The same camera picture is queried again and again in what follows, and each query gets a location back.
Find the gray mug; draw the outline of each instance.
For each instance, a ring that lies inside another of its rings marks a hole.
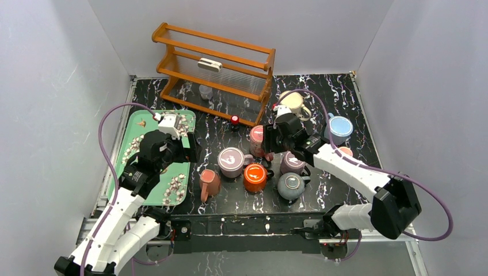
[[[288,172],[278,180],[278,193],[286,200],[295,200],[305,191],[305,184],[310,181],[310,176],[300,176],[294,172]]]
[[[325,127],[324,137],[329,139],[329,129],[332,133],[332,141],[335,145],[341,145],[349,138],[353,127],[351,121],[343,116],[334,116],[329,113],[329,123]]]
[[[280,171],[282,174],[295,173],[302,174],[305,162],[298,160],[291,152],[287,151],[281,160]]]

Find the orange mug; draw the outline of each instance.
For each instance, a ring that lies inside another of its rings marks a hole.
[[[251,164],[244,170],[243,184],[246,190],[256,193],[266,186],[266,181],[274,176],[272,170],[267,171],[261,164]]]
[[[212,170],[203,170],[200,175],[200,199],[202,202],[206,202],[208,196],[216,196],[220,192],[220,177]]]

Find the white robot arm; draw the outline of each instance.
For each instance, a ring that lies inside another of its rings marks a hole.
[[[135,226],[124,233],[134,213],[142,206],[152,189],[159,183],[159,175],[172,163],[197,162],[201,147],[193,133],[188,132],[189,148],[184,148],[176,130],[179,117],[156,114],[158,130],[145,134],[140,150],[129,158],[119,178],[115,204],[109,203],[87,238],[67,257],[60,257],[55,265],[58,275],[78,276],[85,264],[85,275],[118,275],[122,267],[151,239],[165,233],[169,215],[160,208],[149,208]],[[96,236],[95,229],[100,226]]]
[[[301,161],[344,181],[369,201],[333,207],[322,224],[311,231],[335,236],[347,229],[376,229],[383,236],[396,239],[420,214],[422,209],[411,182],[361,168],[363,162],[337,155],[325,138],[308,135],[285,105],[275,106],[274,111],[275,123],[264,126],[265,152],[291,151]]]

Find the cream mug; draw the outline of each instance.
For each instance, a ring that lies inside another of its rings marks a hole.
[[[281,93],[280,99],[284,97],[286,94],[288,94],[289,92],[290,91],[285,91]],[[303,97],[298,92],[293,92],[291,95],[284,98],[280,102],[280,104],[286,105],[288,108],[290,108],[291,112],[295,113],[296,116],[302,121],[308,121],[312,117],[312,113],[310,112],[310,109],[305,107],[305,105],[303,104]],[[302,115],[302,110],[305,113],[307,113],[308,117]]]

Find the blue mug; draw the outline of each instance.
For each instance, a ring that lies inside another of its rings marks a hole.
[[[352,133],[352,122],[343,116],[334,116],[329,113],[329,123],[325,127],[324,137],[329,139],[329,129],[332,132],[332,141],[335,145],[341,145]]]

